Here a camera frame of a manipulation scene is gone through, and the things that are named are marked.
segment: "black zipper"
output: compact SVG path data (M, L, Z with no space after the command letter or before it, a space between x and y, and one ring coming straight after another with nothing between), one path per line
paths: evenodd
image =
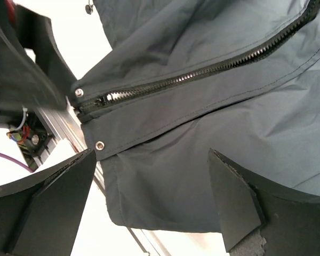
M137 85L126 89L106 92L100 97L80 103L75 109L75 112L81 119L81 117L102 108L106 108L124 101L156 93L262 60L275 52L304 25L312 21L319 9L320 0L310 0L306 10L294 22L289 24L287 27L285 27L271 39L267 40L265 43L234 58L183 74L181 76L164 79L154 83Z

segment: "jacket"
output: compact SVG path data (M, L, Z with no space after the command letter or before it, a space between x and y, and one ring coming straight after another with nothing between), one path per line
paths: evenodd
M69 100L115 224L220 232L210 148L320 196L319 0L94 4L113 50Z

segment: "purple cable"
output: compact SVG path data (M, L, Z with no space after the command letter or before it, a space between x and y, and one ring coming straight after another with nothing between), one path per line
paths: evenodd
M14 159L13 157L7 156L5 154L0 153L0 157L7 159L8 161L11 161L19 166L21 166L22 168L24 168L25 170L29 171L30 173L33 173L33 171L26 165L24 165L22 162Z

